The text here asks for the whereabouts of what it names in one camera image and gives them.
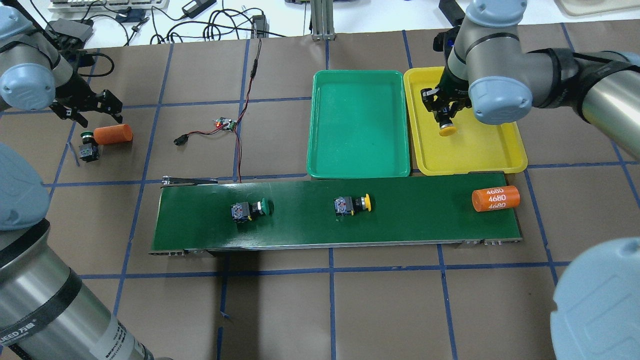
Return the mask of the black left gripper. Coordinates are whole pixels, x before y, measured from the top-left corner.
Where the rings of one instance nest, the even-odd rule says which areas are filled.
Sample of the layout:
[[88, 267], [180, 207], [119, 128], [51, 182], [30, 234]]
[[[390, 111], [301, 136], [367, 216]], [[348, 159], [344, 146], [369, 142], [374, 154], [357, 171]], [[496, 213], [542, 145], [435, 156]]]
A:
[[84, 112], [108, 114], [119, 125], [123, 123], [123, 104], [109, 89], [94, 92], [85, 79], [73, 73], [69, 81], [55, 89], [55, 98], [50, 109], [62, 120], [75, 121], [87, 129], [89, 121]]

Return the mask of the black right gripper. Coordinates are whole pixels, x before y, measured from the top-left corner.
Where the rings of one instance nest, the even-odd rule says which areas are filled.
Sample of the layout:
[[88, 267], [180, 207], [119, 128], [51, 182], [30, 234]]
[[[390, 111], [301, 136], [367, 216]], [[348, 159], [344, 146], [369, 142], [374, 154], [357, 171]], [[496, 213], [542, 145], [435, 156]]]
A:
[[425, 109], [439, 118], [440, 111], [446, 112], [448, 119], [454, 119], [461, 109], [470, 109], [469, 82], [455, 75], [446, 65], [434, 88], [423, 88], [420, 97]]

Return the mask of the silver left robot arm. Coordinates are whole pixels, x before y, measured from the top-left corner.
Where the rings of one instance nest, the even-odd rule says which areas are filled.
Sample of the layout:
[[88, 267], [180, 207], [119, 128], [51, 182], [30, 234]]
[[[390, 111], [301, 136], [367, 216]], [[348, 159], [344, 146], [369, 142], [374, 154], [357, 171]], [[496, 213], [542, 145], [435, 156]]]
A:
[[[121, 123], [122, 102], [92, 91], [43, 29], [1, 6], [1, 109], [50, 108], [87, 127], [83, 112]], [[19, 153], [1, 144], [1, 346], [23, 360], [153, 360], [48, 245], [50, 193]]]

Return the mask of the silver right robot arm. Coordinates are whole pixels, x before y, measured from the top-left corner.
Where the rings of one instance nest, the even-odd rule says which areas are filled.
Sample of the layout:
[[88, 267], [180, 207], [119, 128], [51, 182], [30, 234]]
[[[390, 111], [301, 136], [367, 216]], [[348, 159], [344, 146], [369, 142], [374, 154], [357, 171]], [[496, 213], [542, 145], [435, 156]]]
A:
[[[639, 55], [542, 48], [524, 52], [518, 24], [525, 0], [454, 0], [439, 9], [451, 24], [433, 43], [445, 55], [434, 88], [421, 91], [441, 133], [461, 109], [485, 125], [524, 118], [532, 108], [570, 107], [629, 155], [639, 158]], [[558, 360], [637, 360], [639, 239], [608, 240], [567, 266], [553, 294], [550, 333]]]

